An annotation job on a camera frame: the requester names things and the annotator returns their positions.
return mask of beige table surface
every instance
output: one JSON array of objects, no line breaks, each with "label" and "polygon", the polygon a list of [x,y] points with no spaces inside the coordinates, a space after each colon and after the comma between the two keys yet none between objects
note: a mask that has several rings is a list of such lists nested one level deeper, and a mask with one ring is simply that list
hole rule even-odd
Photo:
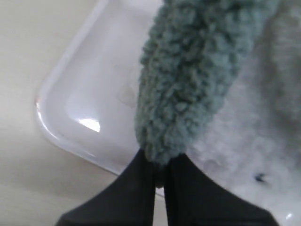
[{"label": "beige table surface", "polygon": [[[0,0],[0,226],[53,226],[114,178],[50,144],[34,97],[95,0]],[[166,225],[158,201],[155,226]]]}]

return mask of white plastic tray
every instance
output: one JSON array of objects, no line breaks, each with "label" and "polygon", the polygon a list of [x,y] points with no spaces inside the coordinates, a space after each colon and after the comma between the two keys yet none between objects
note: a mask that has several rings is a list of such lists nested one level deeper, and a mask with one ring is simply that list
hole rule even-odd
[{"label": "white plastic tray", "polygon": [[[139,148],[133,123],[138,59],[159,5],[98,1],[37,95],[44,135],[115,174]],[[223,187],[269,209],[283,226],[299,226],[301,154],[289,146],[289,132],[269,106],[263,82],[272,74],[271,65],[263,64],[268,43],[263,39],[246,61],[225,106],[188,153]],[[254,180],[260,172],[268,175],[267,184]]]}]

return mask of fuzzy green pipe cleaner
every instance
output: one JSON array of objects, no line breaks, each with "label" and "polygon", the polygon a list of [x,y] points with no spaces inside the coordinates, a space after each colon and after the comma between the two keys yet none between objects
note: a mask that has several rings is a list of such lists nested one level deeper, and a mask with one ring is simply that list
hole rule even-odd
[{"label": "fuzzy green pipe cleaner", "polygon": [[149,161],[184,153],[222,107],[279,0],[164,0],[144,45],[137,140]]}]

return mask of black tongs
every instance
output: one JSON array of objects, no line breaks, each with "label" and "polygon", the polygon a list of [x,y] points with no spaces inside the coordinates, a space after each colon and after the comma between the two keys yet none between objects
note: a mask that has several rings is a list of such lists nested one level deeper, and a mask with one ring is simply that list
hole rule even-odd
[{"label": "black tongs", "polygon": [[63,214],[56,226],[151,226],[160,185],[169,226],[279,226],[268,211],[217,185],[185,154],[159,169],[143,150],[109,187]]}]

